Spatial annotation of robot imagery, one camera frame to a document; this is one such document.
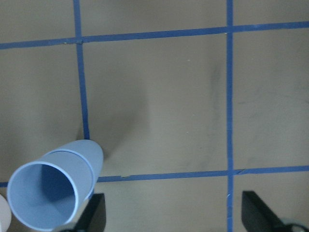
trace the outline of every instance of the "blue tape line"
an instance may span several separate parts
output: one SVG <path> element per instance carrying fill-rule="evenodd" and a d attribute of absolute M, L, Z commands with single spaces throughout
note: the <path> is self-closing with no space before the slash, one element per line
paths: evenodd
<path fill-rule="evenodd" d="M 248 31 L 260 31 L 260 30 L 300 29 L 300 28 L 309 28 L 309 21 L 294 22 L 294 23 L 268 23 L 268 24 L 233 26 L 231 28 L 231 31 L 248 32 Z"/>
<path fill-rule="evenodd" d="M 233 26 L 233 0 L 226 0 L 226 24 Z"/>
<path fill-rule="evenodd" d="M 226 24 L 233 29 L 233 0 L 226 0 Z M 233 232 L 233 32 L 226 35 L 227 231 Z"/>
<path fill-rule="evenodd" d="M 84 36 L 83 39 L 84 43 L 90 43 L 90 42 L 144 40 L 144 39 L 155 39 L 155 38 L 211 35 L 225 32 L 226 27 L 220 27 L 220 28 L 203 28 L 203 29 L 187 29 L 187 30 L 152 31 L 152 32 L 115 34 L 115 35 L 95 35 L 95 36 Z"/>
<path fill-rule="evenodd" d="M 82 104 L 84 139 L 90 139 L 89 125 L 88 125 L 86 82 L 84 74 L 84 55 L 83 55 L 82 44 L 76 45 L 76 52 L 77 52 L 78 74 L 79 74 L 79 88 L 80 88 L 81 104 Z"/>
<path fill-rule="evenodd" d="M 79 0 L 73 0 L 73 6 L 74 6 L 75 36 L 78 38 L 82 36 L 81 9 Z"/>
<path fill-rule="evenodd" d="M 73 0 L 73 6 L 74 6 L 75 36 L 77 38 L 76 53 L 77 53 L 78 75 L 79 75 L 79 87 L 80 87 L 81 104 L 82 104 L 84 139 L 90 139 L 89 125 L 88 125 L 86 81 L 85 81 L 85 73 L 84 73 L 81 10 L 80 10 L 79 0 Z"/>
<path fill-rule="evenodd" d="M 291 172 L 308 172 L 309 165 L 306 166 L 291 166 L 291 167 L 271 167 L 271 168 L 249 168 L 235 170 L 235 175 L 245 174 L 268 174 L 268 173 L 291 173 Z"/>
<path fill-rule="evenodd" d="M 309 21 L 294 22 L 294 23 L 240 25 L 232 27 L 218 27 L 218 28 L 204 28 L 204 29 L 168 30 L 168 31 L 141 32 L 141 33 L 116 34 L 116 35 L 94 35 L 94 36 L 84 36 L 77 38 L 0 43 L 0 50 L 10 48 L 53 46 L 59 44 L 73 44 L 73 43 L 82 44 L 91 42 L 143 40 L 143 39 L 155 39 L 155 38 L 222 34 L 228 32 L 247 32 L 247 31 L 300 29 L 300 28 L 309 28 Z"/>
<path fill-rule="evenodd" d="M 142 175 L 130 175 L 127 177 L 104 176 L 99 177 L 98 182 L 180 179 L 180 178 L 197 178 L 197 177 L 226 176 L 226 175 L 227 171 L 207 171 L 207 172 L 191 172 L 191 173 L 142 174 Z"/>
<path fill-rule="evenodd" d="M 0 188 L 8 187 L 8 182 L 0 182 Z"/>
<path fill-rule="evenodd" d="M 75 38 L 53 39 L 53 40 L 35 40 L 13 43 L 0 43 L 0 50 L 10 48 L 24 48 L 24 47 L 44 47 L 58 44 L 75 44 Z"/>

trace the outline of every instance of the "white cup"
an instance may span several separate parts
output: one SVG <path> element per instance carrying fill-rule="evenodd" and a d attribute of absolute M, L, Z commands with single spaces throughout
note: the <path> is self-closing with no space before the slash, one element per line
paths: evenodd
<path fill-rule="evenodd" d="M 10 226 L 12 214 L 4 197 L 0 195 L 0 232 L 6 232 Z"/>

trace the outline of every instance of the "light blue cup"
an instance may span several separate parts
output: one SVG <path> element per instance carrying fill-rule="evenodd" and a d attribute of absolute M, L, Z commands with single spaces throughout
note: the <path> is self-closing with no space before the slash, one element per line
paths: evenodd
<path fill-rule="evenodd" d="M 18 168 L 8 183 L 8 203 L 26 226 L 52 231 L 70 222 L 93 192 L 103 166 L 101 147 L 78 140 Z"/>

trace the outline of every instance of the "beige floor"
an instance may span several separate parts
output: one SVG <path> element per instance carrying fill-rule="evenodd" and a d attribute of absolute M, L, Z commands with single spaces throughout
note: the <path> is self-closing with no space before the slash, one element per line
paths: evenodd
<path fill-rule="evenodd" d="M 83 35 L 223 27 L 225 0 L 81 0 Z M 74 37 L 71 1 L 0 3 L 0 43 Z M 234 24 L 309 21 L 306 0 L 235 0 Z M 101 176 L 226 170 L 226 35 L 84 44 Z M 234 35 L 235 169 L 309 165 L 309 29 Z M 75 45 L 0 50 L 0 182 L 81 139 Z M 309 172 L 235 176 L 280 217 L 309 221 Z M 99 183 L 106 232 L 225 232 L 226 177 Z M 6 194 L 6 188 L 0 188 Z M 8 232 L 29 232 L 15 218 Z"/>

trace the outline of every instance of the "stacked cups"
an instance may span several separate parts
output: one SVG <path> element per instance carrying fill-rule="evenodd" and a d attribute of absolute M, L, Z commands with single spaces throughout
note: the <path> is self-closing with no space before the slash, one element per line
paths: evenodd
<path fill-rule="evenodd" d="M 50 151 L 13 173 L 7 190 L 11 210 L 35 230 L 66 224 L 91 196 L 102 166 L 102 149 L 91 140 Z"/>

